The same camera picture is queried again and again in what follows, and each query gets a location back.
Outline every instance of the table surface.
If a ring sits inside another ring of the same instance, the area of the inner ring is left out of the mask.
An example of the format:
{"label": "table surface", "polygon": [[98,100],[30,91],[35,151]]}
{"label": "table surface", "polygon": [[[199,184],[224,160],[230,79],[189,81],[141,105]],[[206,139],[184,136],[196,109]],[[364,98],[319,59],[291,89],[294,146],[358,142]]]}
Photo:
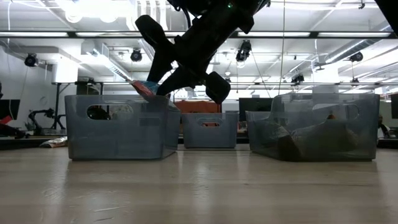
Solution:
{"label": "table surface", "polygon": [[0,151],[0,223],[398,223],[398,151],[374,162],[280,162],[249,151],[72,162]]}

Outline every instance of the gray plastic bin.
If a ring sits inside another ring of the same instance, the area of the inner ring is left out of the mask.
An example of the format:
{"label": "gray plastic bin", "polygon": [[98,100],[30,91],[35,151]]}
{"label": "gray plastic bin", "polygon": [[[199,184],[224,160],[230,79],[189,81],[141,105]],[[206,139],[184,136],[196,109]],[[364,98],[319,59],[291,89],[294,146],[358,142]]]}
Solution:
{"label": "gray plastic bin", "polygon": [[182,115],[186,148],[235,148],[238,113],[187,113]]}
{"label": "gray plastic bin", "polygon": [[[110,108],[110,120],[88,117],[93,105]],[[180,110],[168,99],[140,96],[66,96],[71,159],[160,159],[177,150]]]}
{"label": "gray plastic bin", "polygon": [[379,102],[373,94],[277,96],[269,116],[246,112],[250,148],[283,161],[370,161]]}

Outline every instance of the ceiling light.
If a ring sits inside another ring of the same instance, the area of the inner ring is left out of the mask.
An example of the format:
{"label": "ceiling light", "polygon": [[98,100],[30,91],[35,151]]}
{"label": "ceiling light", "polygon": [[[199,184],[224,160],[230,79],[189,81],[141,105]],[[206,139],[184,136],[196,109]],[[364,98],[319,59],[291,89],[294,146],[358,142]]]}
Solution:
{"label": "ceiling light", "polygon": [[99,19],[101,19],[101,21],[103,21],[103,22],[111,23],[111,22],[116,21],[116,19],[118,19],[118,17],[113,16],[113,15],[103,15]]}
{"label": "ceiling light", "polygon": [[0,37],[68,37],[66,32],[0,32]]}
{"label": "ceiling light", "polygon": [[238,68],[243,68],[245,65],[246,65],[246,62],[245,62],[245,61],[243,61],[243,62],[236,62],[236,66],[237,66]]}
{"label": "ceiling light", "polygon": [[138,31],[131,32],[77,32],[78,37],[140,37]]}
{"label": "ceiling light", "polygon": [[390,32],[320,32],[319,37],[388,37]]}
{"label": "ceiling light", "polygon": [[240,37],[308,37],[309,35],[309,32],[250,32],[248,34],[238,32]]}
{"label": "ceiling light", "polygon": [[184,35],[185,32],[164,32],[164,34],[166,35],[166,37],[176,37],[176,36],[182,36]]}
{"label": "ceiling light", "polygon": [[65,18],[67,19],[68,22],[77,23],[77,22],[81,21],[83,16],[81,16],[79,14],[76,14],[76,13],[73,13],[71,11],[66,11],[65,12]]}

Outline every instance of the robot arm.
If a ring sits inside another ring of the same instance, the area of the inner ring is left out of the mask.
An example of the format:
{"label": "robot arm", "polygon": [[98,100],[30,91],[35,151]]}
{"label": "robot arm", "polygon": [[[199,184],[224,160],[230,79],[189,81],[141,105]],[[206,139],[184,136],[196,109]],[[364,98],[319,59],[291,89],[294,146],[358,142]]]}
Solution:
{"label": "robot arm", "polygon": [[28,118],[30,120],[32,120],[33,124],[35,125],[35,133],[40,133],[42,130],[41,125],[38,124],[38,122],[36,121],[35,117],[36,114],[38,113],[43,113],[44,116],[48,117],[48,118],[54,118],[54,110],[53,109],[48,109],[48,110],[38,110],[38,111],[31,111],[30,114],[28,115]]}
{"label": "robot arm", "polygon": [[222,103],[231,86],[216,72],[206,69],[218,47],[240,28],[248,33],[254,25],[253,15],[270,0],[168,0],[176,9],[190,12],[194,16],[192,26],[171,43],[163,28],[150,16],[144,15],[136,21],[143,38],[155,49],[154,61],[147,81],[158,83],[172,69],[176,61],[178,68],[164,81],[157,95],[166,95],[183,87],[206,86],[206,94],[216,103]]}

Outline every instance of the cable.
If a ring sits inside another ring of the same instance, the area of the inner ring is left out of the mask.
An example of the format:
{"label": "cable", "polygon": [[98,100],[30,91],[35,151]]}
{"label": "cable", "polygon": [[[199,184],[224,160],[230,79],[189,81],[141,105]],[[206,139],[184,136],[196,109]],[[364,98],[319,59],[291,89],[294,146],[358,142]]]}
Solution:
{"label": "cable", "polygon": [[13,50],[10,48],[10,46],[7,45],[7,43],[5,43],[5,41],[0,40],[0,42],[4,43],[4,45],[5,45],[5,46],[7,47],[7,49],[8,49],[8,52],[9,52],[9,50],[10,50],[10,51],[12,51],[12,53],[14,53],[14,54],[16,54],[16,55],[18,55],[18,56],[20,56],[20,57],[22,57],[22,58],[25,58],[25,56],[23,56],[23,55],[21,55],[21,54],[15,52],[15,51],[13,51]]}
{"label": "cable", "polygon": [[280,93],[280,86],[282,84],[282,76],[283,76],[283,69],[284,69],[284,49],[285,49],[285,28],[286,28],[286,0],[284,0],[284,28],[283,28],[283,36],[282,36],[282,58],[280,61],[280,79],[279,79],[279,88],[278,88],[278,96]]}
{"label": "cable", "polygon": [[21,101],[22,101],[22,97],[24,96],[24,90],[25,90],[25,84],[26,84],[26,79],[27,79],[27,72],[28,72],[28,70],[29,70],[29,67],[26,66],[25,80],[24,80],[24,84],[23,84],[23,86],[22,86],[22,93],[21,93],[21,97],[20,97]]}
{"label": "cable", "polygon": [[238,79],[238,61],[236,61],[236,93],[239,92],[238,91],[238,82],[239,82],[239,79]]}
{"label": "cable", "polygon": [[[12,4],[12,3],[13,3],[13,1],[11,1],[10,3],[8,3],[8,7],[7,7],[8,31],[10,31],[10,29],[11,29],[10,7],[11,7],[11,4]],[[10,44],[10,38],[7,38],[7,44]]]}
{"label": "cable", "polygon": [[185,14],[185,17],[187,18],[187,23],[188,23],[188,29],[191,28],[192,24],[191,24],[191,17],[189,16],[189,13],[187,11],[187,9],[182,9],[182,11]]}
{"label": "cable", "polygon": [[258,64],[257,64],[257,61],[256,61],[256,58],[255,58],[255,56],[254,56],[254,53],[253,53],[253,51],[251,51],[251,53],[252,53],[252,55],[253,55],[254,63],[256,64],[257,71],[259,71],[259,74],[260,74],[260,77],[261,77],[262,84],[264,84],[264,87],[265,87],[265,88],[266,88],[266,90],[267,90],[268,96],[269,96],[269,98],[271,98],[271,95],[270,95],[270,94],[269,94],[269,92],[268,92],[268,89],[267,89],[266,83],[264,82],[264,79],[262,78],[262,75],[261,75],[261,72],[260,72],[260,68],[259,68],[259,66],[258,66]]}

